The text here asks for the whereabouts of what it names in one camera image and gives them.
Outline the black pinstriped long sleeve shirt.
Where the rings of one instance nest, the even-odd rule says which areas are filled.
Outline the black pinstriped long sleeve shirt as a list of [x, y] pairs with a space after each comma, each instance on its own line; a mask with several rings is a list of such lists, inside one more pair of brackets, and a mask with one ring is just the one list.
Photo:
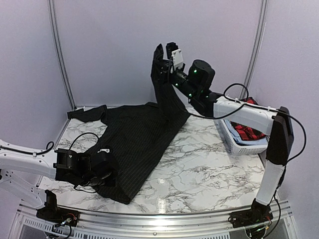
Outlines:
[[[163, 58], [159, 44], [153, 59]], [[107, 126], [98, 142], [86, 153], [109, 148], [119, 164], [114, 187], [95, 187], [99, 195], [129, 204], [161, 160], [165, 150], [190, 114], [173, 86], [160, 84], [151, 72], [156, 102], [108, 109], [105, 105], [85, 111], [68, 112], [68, 118], [82, 122], [100, 120]]]

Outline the white plastic laundry basket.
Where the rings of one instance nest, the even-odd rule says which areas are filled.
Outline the white plastic laundry basket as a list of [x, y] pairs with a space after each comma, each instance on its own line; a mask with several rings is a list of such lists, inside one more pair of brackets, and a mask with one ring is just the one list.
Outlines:
[[269, 137], [265, 137], [259, 141], [261, 141], [263, 144], [261, 143], [254, 143], [254, 144], [238, 144], [235, 140], [233, 135], [231, 134], [231, 132], [229, 131], [229, 128], [227, 127], [227, 124], [225, 123], [224, 120], [219, 120], [218, 121], [220, 130], [222, 132], [222, 135], [225, 138], [225, 141], [228, 145], [228, 148], [230, 150], [230, 152], [233, 155], [248, 155], [248, 154], [259, 154], [262, 153], [263, 151], [265, 151], [268, 147], [268, 141], [269, 141]]

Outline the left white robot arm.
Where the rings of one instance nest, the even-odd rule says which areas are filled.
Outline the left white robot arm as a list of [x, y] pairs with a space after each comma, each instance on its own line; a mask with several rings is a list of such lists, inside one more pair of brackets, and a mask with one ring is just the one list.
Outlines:
[[0, 187], [36, 209], [38, 218], [74, 226], [78, 211], [59, 207], [53, 192], [38, 189], [14, 171], [42, 175], [75, 187], [101, 187], [115, 185], [119, 164], [109, 149], [89, 154], [52, 146], [40, 150], [0, 142]]

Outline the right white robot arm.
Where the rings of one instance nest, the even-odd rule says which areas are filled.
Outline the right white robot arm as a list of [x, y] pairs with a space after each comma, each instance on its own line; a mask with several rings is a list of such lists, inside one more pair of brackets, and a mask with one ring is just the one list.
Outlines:
[[183, 61], [154, 59], [152, 74], [169, 86], [175, 86], [188, 98], [200, 117], [226, 119], [270, 137], [266, 149], [265, 172], [251, 208], [231, 213], [230, 221], [237, 227], [244, 223], [252, 225], [272, 219], [270, 203], [282, 183], [294, 142], [288, 109], [266, 108], [229, 98], [224, 93], [212, 92], [210, 86], [215, 71], [207, 62], [194, 60], [188, 73], [184, 73], [184, 66]]

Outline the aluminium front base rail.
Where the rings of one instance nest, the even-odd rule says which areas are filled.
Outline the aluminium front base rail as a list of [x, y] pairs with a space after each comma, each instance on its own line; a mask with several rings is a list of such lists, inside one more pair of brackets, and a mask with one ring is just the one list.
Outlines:
[[36, 210], [21, 202], [8, 239], [44, 239], [48, 235], [72, 239], [299, 239], [295, 218], [288, 201], [271, 204], [271, 222], [234, 228], [233, 210], [190, 214], [123, 214], [79, 209], [76, 226], [53, 228], [53, 223], [36, 217]]

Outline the right aluminium frame post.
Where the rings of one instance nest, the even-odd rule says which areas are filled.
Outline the right aluminium frame post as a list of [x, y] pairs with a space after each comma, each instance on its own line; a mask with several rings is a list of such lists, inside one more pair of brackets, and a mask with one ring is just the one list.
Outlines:
[[255, 38], [254, 38], [254, 44], [253, 44], [248, 68], [246, 71], [246, 76], [245, 76], [244, 83], [243, 83], [243, 85], [247, 89], [249, 88], [249, 86], [252, 82], [255, 66], [257, 63], [257, 59], [258, 59], [258, 54], [261, 50], [261, 45], [262, 45], [262, 41], [263, 41], [265, 29], [266, 29], [266, 18], [267, 18], [268, 5], [269, 5], [268, 0], [261, 1], [258, 24], [257, 24]]

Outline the aluminium frame post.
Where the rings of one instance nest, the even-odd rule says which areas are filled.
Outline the aluminium frame post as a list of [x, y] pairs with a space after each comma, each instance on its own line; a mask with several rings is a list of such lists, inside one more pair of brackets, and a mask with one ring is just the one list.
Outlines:
[[266, 29], [266, 18], [267, 18], [268, 5], [269, 5], [268, 0], [261, 1], [258, 24], [257, 24], [255, 38], [254, 38], [254, 44], [253, 44], [248, 68], [246, 71], [246, 76], [245, 76], [244, 83], [243, 83], [243, 85], [247, 89], [249, 88], [249, 86], [252, 82], [255, 66], [257, 63], [257, 59], [258, 59], [258, 54], [261, 50], [261, 45], [262, 45], [262, 41], [263, 41], [265, 29]]
[[48, 11], [49, 11], [49, 19], [50, 25], [52, 30], [52, 37], [54, 42], [54, 48], [57, 55], [57, 61], [59, 70], [62, 76], [62, 82], [66, 91], [66, 96], [68, 99], [68, 103], [72, 110], [76, 109], [74, 97], [71, 90], [71, 85], [69, 82], [69, 77], [67, 73], [67, 68], [64, 61], [62, 45], [60, 40], [59, 28], [58, 28], [58, 21], [57, 21], [57, 14], [56, 14], [56, 6], [54, 0], [48, 0]]

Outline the left aluminium frame post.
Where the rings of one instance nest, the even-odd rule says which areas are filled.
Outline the left aluminium frame post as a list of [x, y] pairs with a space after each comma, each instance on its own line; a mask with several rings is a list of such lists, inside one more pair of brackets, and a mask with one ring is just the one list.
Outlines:
[[54, 0], [48, 0], [48, 11], [49, 11], [49, 19], [50, 25], [52, 30], [52, 37], [54, 42], [54, 48], [57, 55], [57, 61], [59, 70], [62, 76], [62, 82], [66, 91], [66, 96], [68, 99], [68, 103], [72, 110], [76, 109], [74, 97], [71, 90], [71, 85], [69, 82], [69, 77], [67, 73], [67, 68], [64, 61], [62, 45], [60, 40], [59, 28], [58, 28], [58, 21], [57, 21], [57, 14], [56, 14], [56, 6]]

